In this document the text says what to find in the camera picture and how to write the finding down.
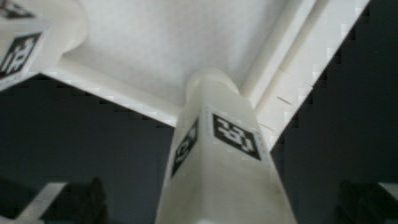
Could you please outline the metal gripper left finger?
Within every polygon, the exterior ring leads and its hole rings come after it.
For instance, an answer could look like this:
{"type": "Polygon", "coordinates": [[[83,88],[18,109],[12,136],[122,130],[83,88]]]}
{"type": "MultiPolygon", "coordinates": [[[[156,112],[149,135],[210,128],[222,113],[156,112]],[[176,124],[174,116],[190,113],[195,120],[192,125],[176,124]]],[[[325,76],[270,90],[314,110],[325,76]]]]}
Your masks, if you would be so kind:
{"type": "Polygon", "coordinates": [[[108,224],[99,178],[83,183],[50,183],[11,224],[108,224]]]}

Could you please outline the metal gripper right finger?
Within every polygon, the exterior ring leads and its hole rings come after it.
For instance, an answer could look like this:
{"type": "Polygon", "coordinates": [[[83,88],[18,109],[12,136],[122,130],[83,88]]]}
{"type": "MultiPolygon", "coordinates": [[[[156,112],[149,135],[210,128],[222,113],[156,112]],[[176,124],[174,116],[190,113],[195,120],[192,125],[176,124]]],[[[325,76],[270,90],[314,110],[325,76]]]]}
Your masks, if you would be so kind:
{"type": "Polygon", "coordinates": [[[398,183],[339,184],[334,224],[398,224],[398,183]]]}

